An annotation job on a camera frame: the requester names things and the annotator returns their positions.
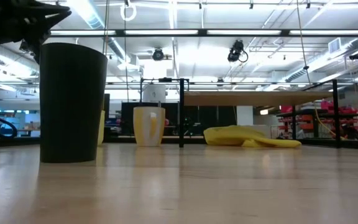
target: ceiling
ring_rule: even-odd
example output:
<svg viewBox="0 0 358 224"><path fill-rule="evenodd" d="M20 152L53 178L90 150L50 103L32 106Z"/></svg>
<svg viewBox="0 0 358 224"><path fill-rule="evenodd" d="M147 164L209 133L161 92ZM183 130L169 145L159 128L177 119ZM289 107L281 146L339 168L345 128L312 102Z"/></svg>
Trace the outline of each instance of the ceiling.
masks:
<svg viewBox="0 0 358 224"><path fill-rule="evenodd" d="M71 6L75 1L58 1L59 4ZM123 1L90 0L95 5L102 21L109 9L108 29L299 29L296 0L254 0L254 8L250 1L219 1L219 0L131 0L137 13L133 20L124 21L121 17ZM55 4L56 1L42 1ZM358 0L329 1L310 0L311 7L306 9L306 1L301 1L300 19L304 29L358 29ZM78 7L72 8L73 14L59 23L54 30L59 29L90 29L80 16ZM127 17L132 9L127 9ZM229 63L227 55L235 40L241 39L249 54L248 62L244 64ZM328 43L335 37L308 37L303 39L305 56L309 60L321 52L328 50ZM278 81L288 74L288 71L303 65L301 39L297 37L117 37L118 44L128 55L138 56L139 65L143 66L150 60L150 53L155 48L173 55L173 44L178 68L178 77L190 78L195 82L216 81L225 78L227 82L272 82ZM71 42L85 45L102 52L101 38L50 38L47 42ZM19 44L9 43L5 48L21 54ZM118 69L120 61L113 57L109 60L108 76L123 80L125 70ZM335 58L332 63L312 72L311 79L316 82L327 75L344 70L358 62L346 62L343 57ZM167 76L174 76L174 66L168 66ZM129 71L133 80L140 79L138 71ZM256 88L256 86L239 87Z"/></svg>

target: yellow cloth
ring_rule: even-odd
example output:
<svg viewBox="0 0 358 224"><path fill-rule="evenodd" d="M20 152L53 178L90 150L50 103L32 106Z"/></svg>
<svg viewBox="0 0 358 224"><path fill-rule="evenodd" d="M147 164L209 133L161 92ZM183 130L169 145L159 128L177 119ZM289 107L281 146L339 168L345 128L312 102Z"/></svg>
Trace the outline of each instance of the yellow cloth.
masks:
<svg viewBox="0 0 358 224"><path fill-rule="evenodd" d="M263 133L250 127L228 126L208 128L204 131L206 143L212 146L242 147L297 147L301 143L296 140L269 139Z"/></svg>

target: black cup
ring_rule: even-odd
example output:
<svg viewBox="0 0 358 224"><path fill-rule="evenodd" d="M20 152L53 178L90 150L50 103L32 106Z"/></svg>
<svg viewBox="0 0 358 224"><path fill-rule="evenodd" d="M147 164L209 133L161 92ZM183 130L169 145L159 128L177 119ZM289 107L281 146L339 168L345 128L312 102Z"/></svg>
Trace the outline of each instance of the black cup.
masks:
<svg viewBox="0 0 358 224"><path fill-rule="evenodd" d="M81 45L41 46L41 162L96 158L107 62Z"/></svg>

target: yellow object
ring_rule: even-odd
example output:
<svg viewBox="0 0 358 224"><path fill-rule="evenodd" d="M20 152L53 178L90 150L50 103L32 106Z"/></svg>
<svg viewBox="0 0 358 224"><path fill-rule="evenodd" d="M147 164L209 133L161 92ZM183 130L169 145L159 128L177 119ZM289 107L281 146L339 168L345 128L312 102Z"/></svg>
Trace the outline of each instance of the yellow object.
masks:
<svg viewBox="0 0 358 224"><path fill-rule="evenodd" d="M269 139L263 133L250 127L228 126L208 128L204 131L207 144L212 146L242 146L242 147L298 147L296 140Z"/></svg>
<svg viewBox="0 0 358 224"><path fill-rule="evenodd" d="M152 106L134 108L134 131L138 146L159 146L164 126L164 108Z"/></svg>
<svg viewBox="0 0 358 224"><path fill-rule="evenodd" d="M99 122L99 136L98 136L98 146L103 143L103 136L104 136L104 111L102 111L100 115L100 122Z"/></svg>

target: yellow and white mug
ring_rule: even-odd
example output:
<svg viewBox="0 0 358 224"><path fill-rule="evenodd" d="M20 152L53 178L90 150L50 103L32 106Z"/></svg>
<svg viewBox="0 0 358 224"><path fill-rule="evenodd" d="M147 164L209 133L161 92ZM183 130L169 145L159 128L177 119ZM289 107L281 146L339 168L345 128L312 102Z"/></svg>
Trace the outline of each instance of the yellow and white mug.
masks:
<svg viewBox="0 0 358 224"><path fill-rule="evenodd" d="M165 109L153 106L134 108L134 131L138 146L159 146L165 126Z"/></svg>

